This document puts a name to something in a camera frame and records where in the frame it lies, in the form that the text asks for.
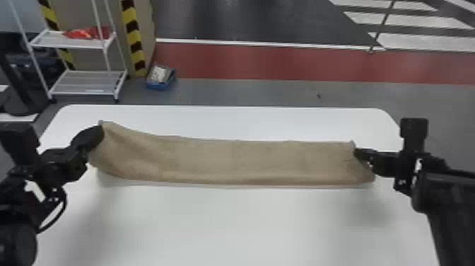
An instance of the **shelf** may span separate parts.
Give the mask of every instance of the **shelf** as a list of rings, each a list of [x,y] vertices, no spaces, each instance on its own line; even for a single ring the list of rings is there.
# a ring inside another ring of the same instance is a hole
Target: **shelf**
[[[127,71],[66,70],[49,91],[52,95],[113,95],[117,96]]]
[[[104,39],[105,49],[109,48],[114,41],[116,34],[111,33],[109,39]],[[43,30],[35,39],[30,42],[33,47],[50,47],[66,49],[102,49],[100,40],[71,39],[63,35],[62,31]]]

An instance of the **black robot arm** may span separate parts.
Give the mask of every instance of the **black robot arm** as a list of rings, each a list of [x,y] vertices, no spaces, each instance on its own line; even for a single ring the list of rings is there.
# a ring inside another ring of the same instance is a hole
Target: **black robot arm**
[[[88,152],[104,138],[102,127],[80,132],[63,149],[41,155],[33,128],[27,124],[0,126],[0,142],[15,166],[0,182],[0,265],[30,266],[37,250],[36,234],[53,225],[67,206],[63,185],[86,171]],[[26,191],[27,181],[37,184],[44,197]],[[60,207],[48,222],[50,214]]]
[[[475,173],[451,169],[424,151],[425,119],[401,120],[400,152],[356,149],[375,174],[394,178],[394,189],[428,217],[440,266],[475,265]]]

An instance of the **beige towel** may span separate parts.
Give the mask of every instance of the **beige towel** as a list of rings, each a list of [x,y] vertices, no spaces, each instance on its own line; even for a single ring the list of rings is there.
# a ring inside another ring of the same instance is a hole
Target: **beige towel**
[[[240,141],[156,136],[104,122],[90,154],[122,178],[218,185],[357,185],[374,175],[352,142]]]

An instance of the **red floor stripe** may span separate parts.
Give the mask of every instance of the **red floor stripe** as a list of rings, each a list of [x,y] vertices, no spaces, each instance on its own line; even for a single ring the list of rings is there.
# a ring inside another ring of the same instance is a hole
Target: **red floor stripe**
[[[475,54],[158,43],[182,78],[475,84]]]

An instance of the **yellow and black striped pole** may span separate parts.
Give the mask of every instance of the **yellow and black striped pole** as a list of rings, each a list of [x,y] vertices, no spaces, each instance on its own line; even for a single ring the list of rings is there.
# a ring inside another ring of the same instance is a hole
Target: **yellow and black striped pole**
[[[139,22],[137,21],[137,11],[134,0],[122,0],[122,21],[127,35],[127,43],[130,47],[130,56],[136,76],[147,74],[145,53],[142,47],[142,36],[140,35]]]
[[[45,17],[46,23],[50,30],[60,30],[58,26],[58,20],[56,18],[56,14],[49,3],[48,0],[38,0],[38,3],[41,5],[41,11],[43,12],[43,16]],[[68,68],[70,70],[75,70],[73,62],[73,55],[67,49],[59,49],[60,57],[66,62]]]

